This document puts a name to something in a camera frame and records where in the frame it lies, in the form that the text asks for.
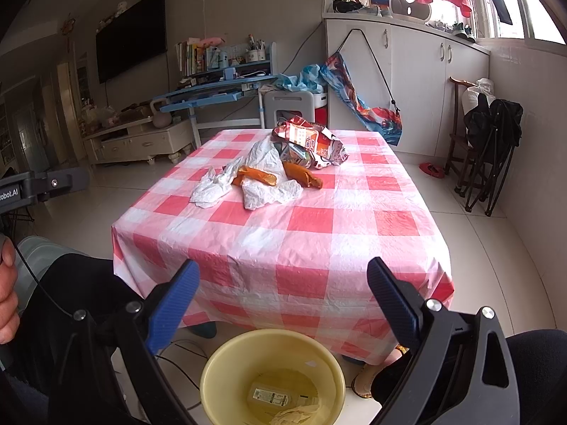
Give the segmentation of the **person's left hand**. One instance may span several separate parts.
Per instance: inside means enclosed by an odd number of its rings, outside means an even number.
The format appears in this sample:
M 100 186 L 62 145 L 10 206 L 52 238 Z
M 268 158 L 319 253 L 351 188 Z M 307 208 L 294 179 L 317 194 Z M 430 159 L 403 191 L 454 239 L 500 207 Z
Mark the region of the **person's left hand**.
M 0 344 L 10 342 L 19 327 L 16 280 L 15 248 L 9 239 L 5 239 L 1 249 L 0 266 Z

